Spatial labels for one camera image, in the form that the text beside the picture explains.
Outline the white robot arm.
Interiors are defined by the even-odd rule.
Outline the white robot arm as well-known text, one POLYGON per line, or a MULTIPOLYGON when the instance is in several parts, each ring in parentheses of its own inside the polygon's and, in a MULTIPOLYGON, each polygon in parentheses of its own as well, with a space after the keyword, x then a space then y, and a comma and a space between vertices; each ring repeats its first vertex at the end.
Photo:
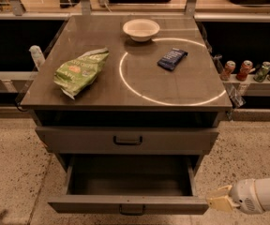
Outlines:
POLYGON ((270 211, 270 177, 243 179, 233 185, 220 187, 206 194, 210 208, 231 212, 239 210, 245 214, 262 214, 270 211))

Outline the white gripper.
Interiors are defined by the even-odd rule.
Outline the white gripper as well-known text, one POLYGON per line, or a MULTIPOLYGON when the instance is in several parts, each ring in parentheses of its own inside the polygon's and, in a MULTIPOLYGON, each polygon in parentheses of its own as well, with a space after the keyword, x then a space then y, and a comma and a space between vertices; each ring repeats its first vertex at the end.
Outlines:
POLYGON ((261 214, 263 208, 257 197, 255 180, 244 179, 208 192, 205 196, 210 208, 231 212, 235 208, 245 214, 261 214))

